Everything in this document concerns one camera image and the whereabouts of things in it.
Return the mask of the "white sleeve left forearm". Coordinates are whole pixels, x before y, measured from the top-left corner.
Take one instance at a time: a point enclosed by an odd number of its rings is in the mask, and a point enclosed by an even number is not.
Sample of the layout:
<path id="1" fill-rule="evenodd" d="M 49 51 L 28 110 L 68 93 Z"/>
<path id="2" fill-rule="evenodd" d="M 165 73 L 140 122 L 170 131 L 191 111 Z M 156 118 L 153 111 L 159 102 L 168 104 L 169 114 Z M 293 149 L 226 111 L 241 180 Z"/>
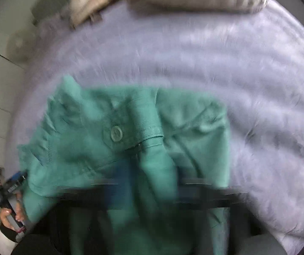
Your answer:
<path id="1" fill-rule="evenodd" d="M 0 254 L 11 254 L 15 246 L 17 246 L 16 240 L 17 233 L 5 227 L 3 223 L 0 224 Z"/>

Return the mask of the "person's left hand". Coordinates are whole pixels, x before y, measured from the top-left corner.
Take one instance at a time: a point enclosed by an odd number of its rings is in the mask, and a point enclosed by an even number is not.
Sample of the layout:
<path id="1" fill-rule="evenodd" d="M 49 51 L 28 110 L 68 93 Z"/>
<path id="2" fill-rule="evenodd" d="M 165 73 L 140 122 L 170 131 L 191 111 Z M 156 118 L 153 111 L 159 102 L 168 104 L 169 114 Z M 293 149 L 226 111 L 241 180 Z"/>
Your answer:
<path id="1" fill-rule="evenodd" d="M 15 203 L 15 206 L 13 207 L 13 211 L 15 212 L 15 220 L 17 222 L 23 223 L 25 221 L 25 213 L 24 213 L 23 207 L 22 207 L 22 194 L 20 192 L 18 192 L 16 194 L 16 203 Z M 10 222 L 10 217 L 11 217 L 11 209 L 2 208 L 0 210 L 1 223 L 6 228 L 9 228 L 13 231 L 17 231 L 18 229 L 13 226 L 13 221 Z"/>

